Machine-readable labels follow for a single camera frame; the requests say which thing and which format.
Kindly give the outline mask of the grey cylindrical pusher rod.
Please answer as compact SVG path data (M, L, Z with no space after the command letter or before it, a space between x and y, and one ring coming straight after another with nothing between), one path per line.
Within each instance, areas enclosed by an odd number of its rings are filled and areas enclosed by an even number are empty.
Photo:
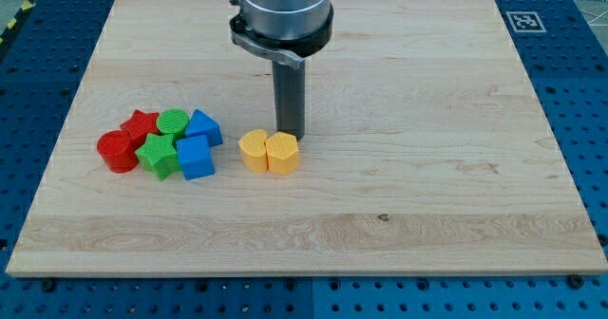
M276 130L300 141L305 134L305 65L272 62Z

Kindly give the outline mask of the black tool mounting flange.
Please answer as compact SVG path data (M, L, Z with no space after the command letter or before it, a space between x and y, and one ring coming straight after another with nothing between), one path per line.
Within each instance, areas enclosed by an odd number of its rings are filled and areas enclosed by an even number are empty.
M316 54L330 41L333 34L333 7L323 25L310 35L293 39L272 39L255 33L246 20L237 14L229 21L232 42L257 56L292 69L300 69L305 59Z

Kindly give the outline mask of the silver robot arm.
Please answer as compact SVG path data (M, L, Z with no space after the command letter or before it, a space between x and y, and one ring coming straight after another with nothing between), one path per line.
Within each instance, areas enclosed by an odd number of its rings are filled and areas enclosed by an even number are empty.
M333 35L331 0L229 0L232 41L272 62L275 124L298 140L305 135L306 59Z

